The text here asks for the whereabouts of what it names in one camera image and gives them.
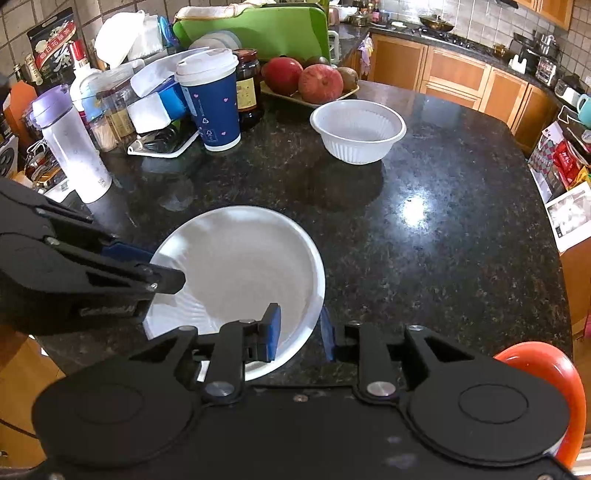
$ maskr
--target white bottle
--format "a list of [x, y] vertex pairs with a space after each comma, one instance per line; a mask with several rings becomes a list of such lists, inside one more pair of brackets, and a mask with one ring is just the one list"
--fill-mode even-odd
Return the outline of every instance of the white bottle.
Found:
[[84, 48], [82, 46], [82, 40], [76, 40], [75, 42], [69, 45], [70, 47], [70, 57], [74, 62], [74, 75], [76, 78], [72, 82], [72, 86], [70, 87], [70, 96], [72, 97], [72, 102], [74, 102], [74, 106], [76, 110], [79, 112], [84, 111], [84, 107], [82, 106], [82, 94], [80, 93], [80, 84], [82, 80], [87, 78], [88, 76], [92, 75], [93, 73], [100, 73], [99, 69], [94, 69], [90, 66], [88, 62], [88, 58], [86, 57], [86, 53], [84, 52]]

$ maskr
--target red package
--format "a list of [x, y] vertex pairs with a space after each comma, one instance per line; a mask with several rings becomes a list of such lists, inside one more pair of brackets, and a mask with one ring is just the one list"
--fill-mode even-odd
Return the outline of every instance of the red package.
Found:
[[581, 168], [577, 163], [577, 158], [567, 147], [566, 140], [562, 140], [562, 142], [556, 146], [553, 161], [554, 165], [556, 165], [556, 169], [558, 170], [560, 180], [562, 180], [562, 183], [568, 190], [570, 184], [574, 182]]

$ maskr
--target white container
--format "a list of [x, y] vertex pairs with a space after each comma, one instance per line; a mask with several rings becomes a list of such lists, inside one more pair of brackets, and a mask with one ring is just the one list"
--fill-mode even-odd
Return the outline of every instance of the white container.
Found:
[[246, 365], [247, 381], [295, 355], [324, 303], [318, 249], [302, 227], [273, 210], [231, 206], [206, 212], [177, 228], [151, 262], [182, 270], [187, 281], [175, 295], [156, 294], [144, 320], [148, 338], [182, 325], [196, 326], [199, 335], [216, 333], [227, 322], [260, 320], [269, 303], [280, 305], [277, 356]]
[[72, 104], [67, 86], [57, 86], [33, 101], [35, 122], [41, 128], [60, 167], [84, 203], [101, 198], [111, 186], [111, 175]]
[[381, 160], [407, 130], [397, 112], [367, 100], [326, 103], [314, 110], [310, 123], [331, 155], [354, 165]]

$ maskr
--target white plastic bowl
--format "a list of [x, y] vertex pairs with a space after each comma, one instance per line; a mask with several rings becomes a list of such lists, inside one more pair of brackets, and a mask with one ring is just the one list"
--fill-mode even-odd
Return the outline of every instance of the white plastic bowl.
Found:
[[331, 155], [354, 165], [381, 160], [406, 133], [398, 113], [367, 100], [326, 103], [310, 115], [310, 123]]
[[[201, 335], [227, 322], [260, 320], [281, 307], [275, 360], [246, 365], [245, 378], [261, 377], [287, 362], [309, 338], [324, 303], [324, 267], [312, 239], [286, 216], [260, 207], [211, 210], [178, 227], [152, 263], [182, 270], [175, 295], [157, 294], [144, 320], [148, 338], [182, 325]], [[203, 381], [209, 362], [199, 375]]]

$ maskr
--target kitchen counter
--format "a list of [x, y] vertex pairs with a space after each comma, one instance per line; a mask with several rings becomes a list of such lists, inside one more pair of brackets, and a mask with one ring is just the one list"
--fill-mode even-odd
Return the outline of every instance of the kitchen counter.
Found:
[[354, 27], [350, 24], [339, 24], [337, 27], [330, 27], [334, 28], [338, 33], [339, 37], [344, 37], [345, 40], [340, 40], [340, 57], [341, 60], [339, 64], [343, 65], [347, 59], [347, 56], [351, 54], [351, 52], [357, 50], [359, 45], [361, 44], [362, 40], [368, 33], [374, 33], [378, 35], [387, 35], [390, 37], [402, 38], [403, 40], [409, 40], [416, 43], [421, 43], [424, 45], [431, 45], [433, 47], [438, 48], [445, 48], [447, 50], [455, 51], [467, 57], [471, 57], [473, 59], [477, 59], [483, 61], [494, 68], [499, 70], [503, 70], [507, 73], [510, 73], [526, 82], [542, 89], [543, 91], [548, 94], [548, 97], [551, 98], [553, 101], [556, 102], [558, 106], [562, 106], [563, 104], [560, 102], [558, 98], [554, 95], [554, 91], [550, 89], [548, 86], [541, 83], [535, 76], [530, 75], [528, 73], [520, 73], [516, 72], [512, 68], [509, 67], [506, 60], [500, 59], [495, 57], [492, 54], [492, 49], [487, 48], [484, 45], [481, 45], [482, 50], [487, 51], [487, 53], [482, 53], [476, 50], [469, 50], [467, 48], [458, 47], [453, 43], [442, 42], [439, 40], [434, 40], [429, 37], [422, 37], [418, 32], [415, 31], [420, 25], [408, 24], [409, 28], [405, 30], [396, 29], [394, 27], [378, 27], [376, 25], [370, 24], [368, 27]]
[[[409, 90], [361, 82], [358, 98], [398, 111], [406, 136], [380, 162], [351, 166], [324, 149], [311, 110], [264, 97], [241, 143], [209, 153], [196, 142], [174, 160], [109, 155], [115, 179], [89, 206], [123, 241], [155, 250], [179, 225], [227, 205], [274, 209], [316, 243], [334, 322], [384, 334], [420, 323], [493, 355], [525, 340], [572, 355], [563, 275], [550, 223], [509, 129], [499, 120]], [[67, 374], [146, 339], [141, 326], [39, 338]], [[319, 327], [260, 381], [347, 382], [324, 360]]]

